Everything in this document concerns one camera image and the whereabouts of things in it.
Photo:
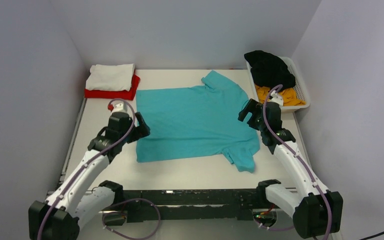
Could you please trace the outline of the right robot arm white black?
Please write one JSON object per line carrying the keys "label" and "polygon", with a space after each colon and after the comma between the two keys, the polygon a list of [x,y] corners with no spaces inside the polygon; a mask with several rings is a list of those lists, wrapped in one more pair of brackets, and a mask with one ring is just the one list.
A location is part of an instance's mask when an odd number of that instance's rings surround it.
{"label": "right robot arm white black", "polygon": [[277,179],[261,181],[256,189],[256,203],[262,208],[274,204],[283,210],[303,239],[328,238],[329,234],[337,233],[341,227],[343,198],[322,183],[308,165],[296,138],[283,127],[280,104],[250,99],[239,112],[238,120],[244,121],[248,114],[251,115],[248,126],[260,132],[262,143],[281,162],[296,188],[296,193],[292,193]]}

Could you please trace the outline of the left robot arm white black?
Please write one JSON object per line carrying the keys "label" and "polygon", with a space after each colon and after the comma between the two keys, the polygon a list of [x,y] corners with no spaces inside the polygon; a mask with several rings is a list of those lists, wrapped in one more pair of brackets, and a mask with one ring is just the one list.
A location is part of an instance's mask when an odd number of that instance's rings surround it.
{"label": "left robot arm white black", "polygon": [[133,116],[124,110],[112,112],[108,125],[90,141],[82,160],[62,185],[45,201],[34,201],[29,207],[30,239],[75,240],[99,211],[119,209],[125,201],[122,185],[105,180],[94,193],[86,192],[125,144],[149,135],[150,128],[139,112]]}

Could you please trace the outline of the teal t shirt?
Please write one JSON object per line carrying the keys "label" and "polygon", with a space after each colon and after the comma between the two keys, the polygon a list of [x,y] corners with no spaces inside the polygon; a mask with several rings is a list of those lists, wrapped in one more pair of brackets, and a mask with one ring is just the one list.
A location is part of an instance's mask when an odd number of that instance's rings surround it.
{"label": "teal t shirt", "polygon": [[150,128],[136,145],[139,163],[223,155],[239,172],[255,171],[257,133],[239,121],[247,93],[210,71],[193,87],[139,90],[136,107]]}

